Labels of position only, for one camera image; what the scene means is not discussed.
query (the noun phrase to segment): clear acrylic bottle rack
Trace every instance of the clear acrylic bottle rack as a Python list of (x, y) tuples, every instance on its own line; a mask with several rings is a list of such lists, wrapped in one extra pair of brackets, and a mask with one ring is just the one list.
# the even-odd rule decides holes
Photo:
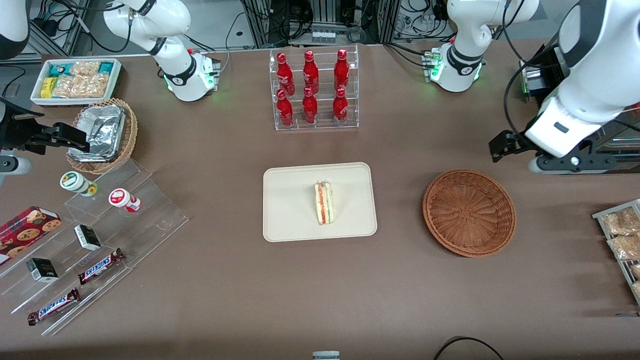
[[(91, 303), (120, 279), (165, 239), (187, 222), (187, 217), (151, 180), (150, 173), (133, 160), (111, 169), (95, 180), (98, 193), (93, 197), (73, 196), (58, 211), (63, 225), (52, 236), (44, 238), (28, 254), (14, 259), (14, 264), (0, 277), (2, 299), (12, 314), (24, 318), (77, 288), (81, 301), (64, 307), (33, 326), (41, 335), (53, 335), (82, 313)], [(107, 197), (115, 188), (125, 188), (141, 201), (140, 210), (128, 213), (109, 205)], [(77, 224), (93, 228), (101, 247), (89, 251), (80, 246), (74, 232)], [(103, 274), (80, 285), (78, 275), (109, 253), (120, 248), (125, 258)], [(33, 280), (26, 266), (29, 258), (51, 260), (58, 279), (50, 284)]]
[[(360, 89), (358, 82), (358, 47), (351, 46), (330, 46), (330, 47), (312, 47), (314, 58), (318, 65), (320, 75), (320, 91), (316, 94), (318, 102), (318, 120), (314, 125), (308, 124), (304, 119), (302, 108), (302, 99), (304, 98), (303, 90), (305, 81), (302, 70), (305, 66), (304, 49), (274, 49), (269, 54), (269, 77), (271, 79), (271, 101), (273, 102), (273, 118), (276, 130), (313, 130), (313, 129), (344, 129), (354, 128), (360, 125), (360, 113), (358, 108), (358, 99), (360, 97)], [(349, 63), (349, 85), (346, 90), (346, 99), (349, 102), (347, 107), (347, 122), (343, 126), (336, 126), (333, 123), (333, 99), (335, 98), (335, 89), (333, 87), (333, 68), (338, 58), (338, 50), (345, 49), (347, 51), (347, 62)], [(276, 107), (276, 92), (280, 88), (278, 82), (278, 62), (276, 55), (284, 53), (287, 55), (287, 63), (293, 71), (293, 83), (296, 86), (296, 93), (289, 97), (293, 106), (293, 126), (284, 127), (278, 116), (278, 108)]]

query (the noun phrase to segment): table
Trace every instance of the table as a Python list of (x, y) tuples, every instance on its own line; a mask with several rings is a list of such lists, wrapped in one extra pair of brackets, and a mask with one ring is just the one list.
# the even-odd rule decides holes
[[(541, 43), (516, 46), (530, 56)], [(590, 214), (638, 198), (640, 177), (538, 176), (527, 170), (532, 154), (493, 164), (487, 144), (507, 128), (502, 94), (517, 68), (505, 42), (462, 94), (426, 84), (382, 46), (360, 46), (360, 128), (340, 133), (276, 133), (268, 54), (232, 53), (220, 90), (192, 103), (167, 91), (151, 57), (121, 58), (116, 94), (140, 123), (133, 157), (191, 220), (52, 338), (0, 305), (3, 360), (309, 359), (315, 350), (431, 359), (457, 335), (506, 359), (639, 357), (640, 321), (613, 317), (636, 309), (632, 295)], [(510, 106), (520, 127), (536, 112), (532, 101)], [(45, 112), (52, 124), (78, 109)], [(48, 152), (26, 154), (33, 173), (5, 180), (0, 220), (70, 197), (58, 186), (64, 150)], [(262, 238), (265, 170), (351, 161), (372, 170), (374, 236)], [(425, 226), (422, 194), (454, 168), (485, 172), (513, 199), (516, 233), (496, 256), (459, 257)]]

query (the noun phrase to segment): red lid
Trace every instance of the red lid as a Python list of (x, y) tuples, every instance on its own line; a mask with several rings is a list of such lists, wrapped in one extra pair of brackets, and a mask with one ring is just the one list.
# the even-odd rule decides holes
[(287, 62), (287, 56), (284, 53), (278, 53), (276, 55), (276, 59), (278, 60), (279, 64), (284, 64)]

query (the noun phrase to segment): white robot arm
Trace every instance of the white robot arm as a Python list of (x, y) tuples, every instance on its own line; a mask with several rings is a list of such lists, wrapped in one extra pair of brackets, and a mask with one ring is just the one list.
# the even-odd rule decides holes
[[(178, 35), (185, 34), (191, 16), (179, 0), (122, 0), (125, 6), (104, 12), (114, 34), (130, 38), (151, 54), (164, 72), (169, 90), (182, 101), (195, 101), (217, 89), (219, 63), (191, 54)], [(120, 5), (112, 2), (107, 7)]]
[(558, 41), (571, 72), (525, 136), (561, 158), (640, 101), (640, 1), (580, 0)]
[(529, 164), (535, 173), (612, 170), (615, 157), (593, 149), (590, 136), (640, 102), (640, 2), (580, 0), (564, 18), (558, 41), (569, 75), (523, 133), (503, 131), (489, 143), (493, 161), (535, 150)]
[(455, 42), (432, 49), (429, 79), (450, 92), (462, 92), (477, 79), (483, 55), (492, 41), (488, 25), (529, 20), (540, 0), (449, 0), (447, 13), (456, 23)]

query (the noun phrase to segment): coca-cola bottle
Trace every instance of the coca-cola bottle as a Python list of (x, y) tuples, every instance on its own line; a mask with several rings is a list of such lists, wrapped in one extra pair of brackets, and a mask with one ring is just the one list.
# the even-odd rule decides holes
[(292, 127), (293, 107), (291, 106), (291, 102), (287, 99), (287, 94), (282, 89), (278, 89), (276, 95), (278, 96), (276, 107), (278, 108), (278, 116), (280, 117), (280, 122), (284, 127)]
[(305, 51), (305, 67), (302, 70), (305, 77), (305, 86), (309, 86), (314, 94), (320, 91), (320, 77), (318, 75), (318, 65), (314, 60), (314, 52)]
[(347, 123), (347, 99), (344, 97), (344, 88), (339, 88), (335, 92), (333, 100), (333, 123), (336, 126), (343, 126)]
[(280, 88), (287, 92), (288, 96), (293, 96), (296, 93), (296, 86), (293, 85), (293, 71), (287, 63), (287, 56), (284, 53), (278, 53), (276, 55), (278, 60), (278, 82)]
[(305, 88), (305, 98), (302, 100), (302, 107), (305, 109), (305, 121), (311, 125), (315, 124), (318, 118), (318, 101), (310, 86)]
[(349, 85), (349, 63), (347, 62), (347, 51), (338, 50), (338, 61), (333, 68), (333, 87), (337, 91), (340, 87), (347, 88)]

